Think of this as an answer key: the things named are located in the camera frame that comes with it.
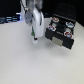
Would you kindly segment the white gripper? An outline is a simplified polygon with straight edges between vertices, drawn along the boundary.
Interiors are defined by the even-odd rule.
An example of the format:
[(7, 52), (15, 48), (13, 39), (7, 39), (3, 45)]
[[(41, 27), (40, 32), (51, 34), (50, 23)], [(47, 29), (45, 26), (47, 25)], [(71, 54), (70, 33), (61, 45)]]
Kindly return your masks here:
[(44, 34), (44, 16), (41, 11), (43, 0), (20, 0), (25, 23), (28, 26), (33, 24), (34, 39), (41, 38)]

